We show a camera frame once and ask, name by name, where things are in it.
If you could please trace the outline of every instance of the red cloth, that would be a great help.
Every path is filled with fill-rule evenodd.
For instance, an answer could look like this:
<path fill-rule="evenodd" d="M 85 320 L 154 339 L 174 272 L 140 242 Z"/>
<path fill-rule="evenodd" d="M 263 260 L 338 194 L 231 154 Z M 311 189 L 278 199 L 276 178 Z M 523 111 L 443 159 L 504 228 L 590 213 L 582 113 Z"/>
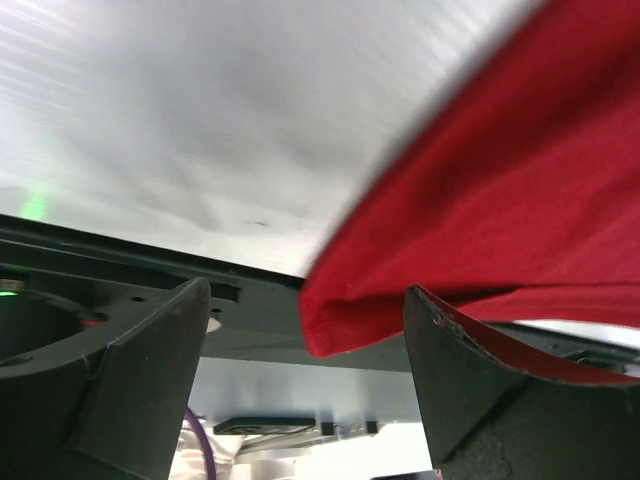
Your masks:
<path fill-rule="evenodd" d="M 418 136 L 312 270 L 310 352 L 397 334 L 414 283 L 480 320 L 640 326 L 640 2 L 551 2 Z"/>

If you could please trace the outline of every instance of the purple cable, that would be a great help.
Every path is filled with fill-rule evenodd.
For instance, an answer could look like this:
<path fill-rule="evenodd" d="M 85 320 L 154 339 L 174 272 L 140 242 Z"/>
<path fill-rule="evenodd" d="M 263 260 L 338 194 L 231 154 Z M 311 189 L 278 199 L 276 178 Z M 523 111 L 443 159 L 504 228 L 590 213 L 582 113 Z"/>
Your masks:
<path fill-rule="evenodd" d="M 207 437 L 204 428 L 202 428 L 202 425 L 200 424 L 200 420 L 198 420 L 198 418 L 189 407 L 187 407 L 184 418 L 187 422 L 189 422 L 189 425 L 191 425 L 191 430 L 193 430 L 193 432 L 196 434 L 196 437 L 198 437 L 198 442 L 200 442 L 200 449 L 202 450 L 202 455 L 204 456 L 205 470 L 207 471 L 207 480 L 216 480 L 216 464 L 213 461 L 213 450 L 211 449 L 209 438 Z"/>

